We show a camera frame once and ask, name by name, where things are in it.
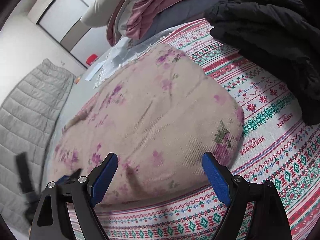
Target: pink floral fabric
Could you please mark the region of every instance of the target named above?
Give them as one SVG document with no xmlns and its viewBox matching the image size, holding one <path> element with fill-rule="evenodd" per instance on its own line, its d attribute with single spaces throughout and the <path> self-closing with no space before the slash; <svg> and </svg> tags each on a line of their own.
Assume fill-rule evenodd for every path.
<svg viewBox="0 0 320 240">
<path fill-rule="evenodd" d="M 190 191 L 208 183 L 202 154 L 228 165 L 244 113 L 184 52 L 159 44 L 107 79 L 55 149 L 49 177 L 88 175 L 109 152 L 118 170 L 103 204 Z"/>
</svg>

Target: patterned bedsheet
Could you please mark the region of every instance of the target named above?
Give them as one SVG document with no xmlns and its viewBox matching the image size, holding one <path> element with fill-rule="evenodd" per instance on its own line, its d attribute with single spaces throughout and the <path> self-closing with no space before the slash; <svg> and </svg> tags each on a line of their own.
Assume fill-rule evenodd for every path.
<svg viewBox="0 0 320 240">
<path fill-rule="evenodd" d="M 185 51 L 240 104 L 245 124 L 238 155 L 229 167 L 247 181 L 274 182 L 294 240 L 305 239 L 320 216 L 320 126 L 306 126 L 286 85 L 214 40 L 205 20 L 185 24 L 163 43 Z M 244 239 L 249 203 L 238 239 Z M 125 211 L 97 212 L 110 239 L 209 240 L 226 211 L 212 187 L 178 199 Z M 70 211 L 77 239 L 84 239 Z"/>
</svg>

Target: purple flower print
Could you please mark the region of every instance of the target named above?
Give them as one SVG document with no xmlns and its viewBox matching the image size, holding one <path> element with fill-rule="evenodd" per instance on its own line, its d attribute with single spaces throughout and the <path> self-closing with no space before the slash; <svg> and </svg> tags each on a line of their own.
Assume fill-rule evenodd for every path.
<svg viewBox="0 0 320 240">
<path fill-rule="evenodd" d="M 101 154 L 94 153 L 92 157 L 89 159 L 88 163 L 95 164 L 95 166 L 99 166 L 102 163 Z"/>
<path fill-rule="evenodd" d="M 213 155 L 221 165 L 227 165 L 231 159 L 227 144 L 217 143 Z"/>
<path fill-rule="evenodd" d="M 225 103 L 226 100 L 227 100 L 225 96 L 219 96 L 219 95 L 215 95 L 215 96 L 214 96 L 214 99 L 215 99 L 216 102 L 217 102 L 219 105 L 221 105 L 221 106 L 223 106 L 224 103 Z"/>
<path fill-rule="evenodd" d="M 60 149 L 60 147 L 61 147 L 61 144 L 58 144 L 58 145 L 55 147 L 54 151 L 55 151 L 55 152 L 58 152 L 59 149 Z"/>
<path fill-rule="evenodd" d="M 79 161 L 78 155 L 79 152 L 76 149 L 74 149 L 72 153 L 71 163 L 77 163 Z"/>
<path fill-rule="evenodd" d="M 127 184 L 123 184 L 121 187 L 119 187 L 119 191 L 120 191 L 122 194 L 127 195 L 127 193 L 128 193 Z"/>
<path fill-rule="evenodd" d="M 122 163 L 121 166 L 122 166 L 122 168 L 125 170 L 126 168 L 129 167 L 130 164 L 131 164 L 131 161 L 130 161 L 130 160 L 127 160 L 125 163 Z"/>
<path fill-rule="evenodd" d="M 167 59 L 167 57 L 168 57 L 168 54 L 165 54 L 165 55 L 159 57 L 159 58 L 157 59 L 157 61 L 160 62 L 160 63 L 162 63 L 162 62 L 164 62 L 164 61 Z"/>
<path fill-rule="evenodd" d="M 164 63 L 163 68 L 164 68 L 164 69 L 170 68 L 170 64 L 169 64 L 169 63 Z"/>
<path fill-rule="evenodd" d="M 241 124 L 244 124 L 244 113 L 241 107 L 238 107 L 236 109 L 236 117 L 241 122 Z"/>
<path fill-rule="evenodd" d="M 95 121 L 95 120 L 96 120 L 96 117 L 97 117 L 97 114 L 93 114 L 92 117 L 89 119 L 88 124 L 89 124 L 90 122 Z"/>
<path fill-rule="evenodd" d="M 66 153 L 62 154 L 60 161 L 61 162 L 65 162 L 66 161 Z"/>
<path fill-rule="evenodd" d="M 163 165 L 164 159 L 163 159 L 162 155 L 163 155 L 163 152 L 159 153 L 156 150 L 153 151 L 152 162 L 153 162 L 154 167 L 159 167 L 159 166 Z"/>
<path fill-rule="evenodd" d="M 118 84 L 116 85 L 116 87 L 114 88 L 113 92 L 111 93 L 111 95 L 107 94 L 105 99 L 103 100 L 100 108 L 99 108 L 99 112 L 101 111 L 101 109 L 103 107 L 107 108 L 110 103 L 111 103 L 111 100 L 113 99 L 113 97 L 122 89 L 122 84 Z"/>
<path fill-rule="evenodd" d="M 230 139 L 230 133 L 226 133 L 226 135 L 223 138 L 223 141 L 226 143 L 230 141 L 229 139 Z"/>
<path fill-rule="evenodd" d="M 115 126 L 115 122 L 111 119 L 107 119 L 108 115 L 106 115 L 102 120 L 100 120 L 95 128 L 100 127 L 102 125 L 104 125 L 104 128 L 109 127 L 109 126 Z"/>
<path fill-rule="evenodd" d="M 61 149 L 61 150 L 60 150 L 59 158 L 58 158 L 58 162 L 60 162 L 60 161 L 61 161 L 62 153 L 64 153 L 65 151 L 66 151 L 65 149 Z"/>
<path fill-rule="evenodd" d="M 162 62 L 164 62 L 164 61 L 168 58 L 168 56 L 170 56 L 170 55 L 174 55 L 173 49 L 169 49 L 168 52 L 167 52 L 166 54 L 164 54 L 163 56 L 160 56 L 160 57 L 157 59 L 157 61 L 158 61 L 159 63 L 162 63 Z"/>
<path fill-rule="evenodd" d="M 162 89 L 170 90 L 172 88 L 172 81 L 169 79 L 165 79 L 162 81 Z"/>
</svg>

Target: folded clothes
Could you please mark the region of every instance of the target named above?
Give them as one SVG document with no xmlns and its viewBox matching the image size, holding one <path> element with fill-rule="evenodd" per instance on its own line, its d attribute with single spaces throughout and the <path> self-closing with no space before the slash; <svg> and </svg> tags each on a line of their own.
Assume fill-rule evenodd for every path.
<svg viewBox="0 0 320 240">
<path fill-rule="evenodd" d="M 182 0 L 122 0 L 107 27 L 108 42 L 114 46 L 122 35 L 141 39 L 155 16 L 179 1 Z"/>
<path fill-rule="evenodd" d="M 286 82 L 313 125 L 320 123 L 320 30 L 309 17 L 300 0 L 220 0 L 205 13 L 211 36 Z"/>
<path fill-rule="evenodd" d="M 141 39 L 134 40 L 133 44 L 137 45 L 168 28 L 202 19 L 204 12 L 218 1 L 219 0 L 183 0 L 170 6 L 155 16 L 148 31 Z"/>
</svg>

